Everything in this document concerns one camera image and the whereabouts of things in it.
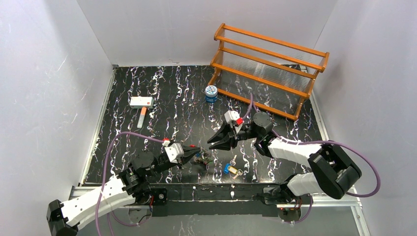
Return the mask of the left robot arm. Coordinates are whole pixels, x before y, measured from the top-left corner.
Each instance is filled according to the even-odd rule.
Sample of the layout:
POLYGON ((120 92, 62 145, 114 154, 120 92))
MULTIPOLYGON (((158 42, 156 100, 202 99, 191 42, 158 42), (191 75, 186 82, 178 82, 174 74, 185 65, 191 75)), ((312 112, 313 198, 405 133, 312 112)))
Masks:
POLYGON ((143 151, 115 177, 72 200, 54 200, 47 209, 47 222, 53 236, 75 236, 91 221, 119 207, 135 204, 151 195, 151 177, 189 162, 200 147, 173 143, 154 155, 143 151))

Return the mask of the metal key organizer red handle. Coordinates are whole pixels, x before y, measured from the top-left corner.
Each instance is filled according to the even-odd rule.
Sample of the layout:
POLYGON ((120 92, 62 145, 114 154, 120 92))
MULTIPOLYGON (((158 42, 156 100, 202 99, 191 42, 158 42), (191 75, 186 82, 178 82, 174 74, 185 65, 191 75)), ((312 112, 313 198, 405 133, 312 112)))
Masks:
POLYGON ((208 165, 209 163, 213 162, 211 153, 207 149, 203 147, 199 147, 199 149, 199 152, 193 156, 193 164, 208 165))

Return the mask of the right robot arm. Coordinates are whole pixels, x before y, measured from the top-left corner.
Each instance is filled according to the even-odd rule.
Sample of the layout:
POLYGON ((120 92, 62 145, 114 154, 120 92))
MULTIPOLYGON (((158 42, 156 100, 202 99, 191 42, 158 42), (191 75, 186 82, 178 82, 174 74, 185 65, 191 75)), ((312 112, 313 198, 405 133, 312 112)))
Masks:
POLYGON ((207 141, 209 149, 231 150, 239 141, 255 139, 256 151, 273 159, 286 159, 310 168, 305 174, 288 177, 262 197, 289 202, 306 194, 326 194, 341 199, 360 179, 362 172, 349 155, 332 142, 291 143, 273 132, 273 123, 265 112, 254 114, 245 123, 236 111, 227 111, 220 129, 207 141))

